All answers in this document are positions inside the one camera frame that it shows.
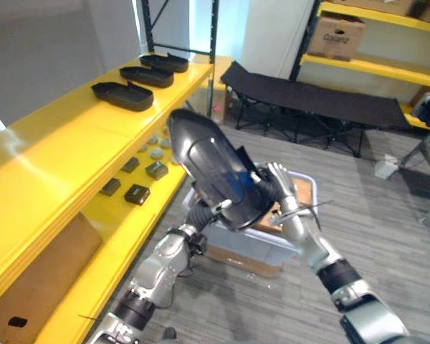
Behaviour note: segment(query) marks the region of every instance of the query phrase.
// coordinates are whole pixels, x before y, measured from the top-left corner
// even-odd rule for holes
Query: white wall
[[[249,71],[288,79],[313,0],[250,0],[241,64]]]
[[[139,54],[131,0],[0,0],[6,125]]]
[[[158,15],[158,12],[165,0],[150,0],[151,23]],[[146,43],[145,26],[143,25],[143,13],[141,1],[137,0],[140,20],[140,35],[143,46]],[[161,17],[156,22],[152,31],[153,41],[155,43],[173,45],[175,47],[189,48],[189,1],[172,0],[165,7]],[[156,52],[170,52],[172,54],[187,58],[189,53],[178,50],[169,50],[166,48],[155,47]]]
[[[210,50],[211,0],[190,0],[190,45],[192,49]],[[242,54],[249,0],[220,0],[216,54],[239,60]]]

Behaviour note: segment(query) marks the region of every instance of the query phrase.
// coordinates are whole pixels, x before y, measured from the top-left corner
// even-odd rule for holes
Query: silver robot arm
[[[321,235],[309,210],[298,211],[295,189],[287,169],[278,163],[267,164],[275,185],[282,215],[276,223],[298,249],[310,269],[320,278],[337,309],[340,321],[352,344],[425,343],[409,335],[405,325],[346,259]],[[263,181],[252,176],[255,183]]]
[[[86,343],[138,344],[154,310],[167,302],[177,276],[188,268],[193,255],[205,251],[206,238],[200,232],[230,205],[226,200],[210,209],[197,203],[184,225],[170,228],[135,271],[119,305],[102,319]]]

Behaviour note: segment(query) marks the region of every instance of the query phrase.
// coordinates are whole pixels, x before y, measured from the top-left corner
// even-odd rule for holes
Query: gray carpet
[[[319,208],[327,239],[414,335],[430,341],[430,227],[416,222],[417,216],[430,209],[430,168],[423,158],[417,156],[410,162],[408,178],[395,173],[382,180],[373,175],[372,159],[227,126],[223,129],[235,146],[246,147],[253,160],[280,161],[316,180],[319,201],[333,200]],[[405,135],[368,132],[365,156],[380,158],[389,153],[401,157],[418,141]],[[181,202],[189,187],[188,181],[181,187],[138,262],[150,254],[168,227],[181,223]],[[192,277],[178,279],[172,307],[155,311],[145,329],[144,343],[155,343],[166,326],[177,329],[183,344],[348,342],[325,288],[299,257],[285,263],[273,279],[205,257],[195,258],[193,265]]]

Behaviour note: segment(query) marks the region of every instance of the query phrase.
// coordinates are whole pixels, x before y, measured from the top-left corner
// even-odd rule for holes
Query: gray round part
[[[143,145],[142,147],[140,147],[140,149],[138,150],[138,152],[139,152],[139,153],[143,153],[143,152],[145,152],[147,149],[148,149],[148,145],[147,145],[147,144],[145,144],[145,145]]]
[[[153,136],[151,136],[147,143],[149,143],[150,145],[154,145],[158,142],[158,136],[156,134],[153,134]]]
[[[154,148],[151,152],[150,152],[150,157],[152,159],[158,160],[161,159],[164,156],[164,152],[162,149],[160,148]]]
[[[169,149],[169,148],[171,147],[171,140],[170,140],[170,139],[168,139],[168,138],[161,138],[161,139],[159,140],[159,145],[160,145],[162,148]]]

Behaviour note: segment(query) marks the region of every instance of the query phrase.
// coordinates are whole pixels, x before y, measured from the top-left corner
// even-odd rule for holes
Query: yellow metal shelving
[[[167,161],[169,173],[159,181],[145,173],[145,167],[153,162],[148,153],[135,156],[140,165],[132,173],[120,171],[115,176],[121,187],[111,197],[96,195],[83,208],[83,214],[106,239],[105,245],[61,301],[35,344],[80,343],[83,340],[93,324],[91,319],[99,315],[186,175],[182,167],[169,162],[170,150],[165,150],[161,160]],[[123,198],[133,183],[150,189],[150,196],[142,206],[130,204]]]
[[[0,132],[0,296],[211,68],[190,64],[172,87],[150,87],[153,106],[141,113],[93,95],[96,82],[125,83],[113,70]]]
[[[430,86],[430,68],[391,59],[357,54],[351,61],[341,61],[339,59],[303,54],[300,64],[302,65],[306,62],[357,70],[359,72]]]
[[[361,9],[353,6],[333,4],[327,1],[324,1],[320,4],[320,7],[318,9],[318,15],[320,16],[323,11],[339,14],[348,14],[350,16],[359,16],[361,18],[377,20],[379,22],[385,22],[389,24],[402,25],[405,27],[412,27],[414,29],[430,32],[430,23],[408,16],[399,16],[396,14],[379,12],[371,9]]]

